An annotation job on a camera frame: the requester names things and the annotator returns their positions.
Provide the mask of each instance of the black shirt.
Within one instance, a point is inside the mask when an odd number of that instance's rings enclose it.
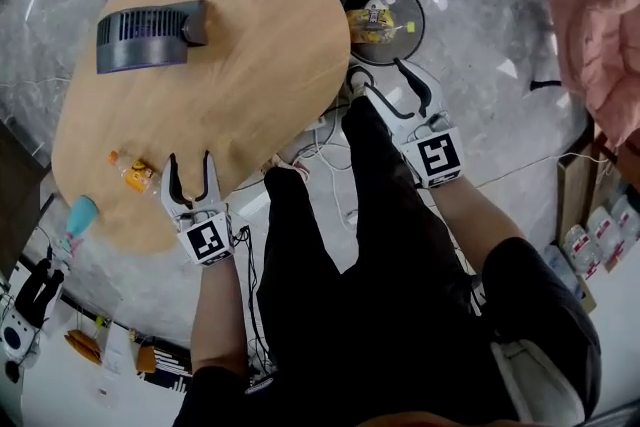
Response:
[[[203,368],[174,425],[355,426],[401,411],[467,424],[517,420],[489,342],[521,339],[549,356],[590,416],[599,395],[600,347],[580,304],[522,239],[496,247],[482,278],[487,304],[481,318],[429,290],[406,292],[425,298],[418,315],[389,311],[372,294],[361,298],[374,305],[367,311],[345,303],[335,325],[344,343],[310,353],[306,368],[276,373],[248,391],[232,372]]]

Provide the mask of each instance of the gray fan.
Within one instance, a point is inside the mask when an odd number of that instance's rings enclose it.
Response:
[[[124,9],[98,22],[98,73],[187,62],[188,47],[207,44],[207,5],[192,0]]]

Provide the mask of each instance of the pink cloth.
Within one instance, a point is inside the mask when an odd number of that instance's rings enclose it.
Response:
[[[640,0],[549,0],[562,84],[615,146],[640,128]]]

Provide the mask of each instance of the table top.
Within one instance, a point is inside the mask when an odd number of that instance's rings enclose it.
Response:
[[[102,14],[185,0],[108,0]],[[207,0],[209,44],[188,63],[96,73],[96,36],[79,56],[58,124],[53,172],[69,204],[90,197],[94,233],[118,249],[157,253],[176,242],[159,198],[130,189],[112,150],[161,171],[176,153],[185,196],[202,192],[214,157],[223,197],[284,147],[335,98],[349,61],[339,0]]]

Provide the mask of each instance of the gray floor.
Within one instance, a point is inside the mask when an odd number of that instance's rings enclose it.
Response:
[[[49,151],[68,83],[41,81],[71,76],[75,55],[105,0],[35,0],[27,18],[30,1],[0,2],[0,116],[15,116]],[[581,105],[562,89],[527,91],[534,77],[558,78],[546,0],[421,1],[426,35],[414,60],[443,85],[465,144],[466,173],[542,248],[554,232],[556,168],[554,159],[541,159],[561,154],[585,126]],[[402,83],[392,69],[373,71],[387,91]],[[306,134],[292,148],[308,140]],[[348,162],[342,149],[327,149],[326,156],[338,166]],[[356,258],[355,236],[340,222],[328,168],[318,160],[307,165],[327,249],[345,269]],[[336,172],[335,181],[342,211],[357,208],[351,173]],[[236,216],[235,226],[252,225],[258,267],[267,230],[264,200],[261,185],[230,198],[233,210],[244,218]],[[428,194],[425,201],[430,201]],[[56,202],[43,228],[59,233],[67,213],[68,208]],[[44,242],[36,232],[29,254],[44,254]],[[239,258],[238,266],[246,293],[246,258]],[[87,307],[186,345],[198,277],[199,269],[185,261],[179,248],[153,257],[125,255],[89,237],[66,286]]]

